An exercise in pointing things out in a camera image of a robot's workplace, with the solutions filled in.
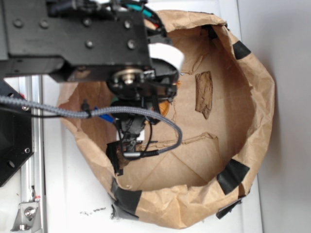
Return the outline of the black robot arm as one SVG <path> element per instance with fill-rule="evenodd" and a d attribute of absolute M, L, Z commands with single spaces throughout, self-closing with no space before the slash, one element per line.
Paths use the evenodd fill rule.
<path fill-rule="evenodd" d="M 0 182 L 33 154 L 34 109 L 49 117 L 102 117 L 123 136 L 108 153 L 136 160 L 164 150 L 135 149 L 148 121 L 164 121 L 159 104 L 172 100 L 184 60 L 146 1 L 3 0 L 0 3 Z M 106 82 L 117 100 L 79 113 L 26 101 L 3 79 L 49 75 L 62 82 Z"/>

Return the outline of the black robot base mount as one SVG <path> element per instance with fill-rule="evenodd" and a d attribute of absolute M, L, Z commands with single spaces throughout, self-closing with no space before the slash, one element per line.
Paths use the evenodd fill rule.
<path fill-rule="evenodd" d="M 33 154 L 32 117 L 27 107 L 0 104 L 0 185 L 16 174 Z"/>

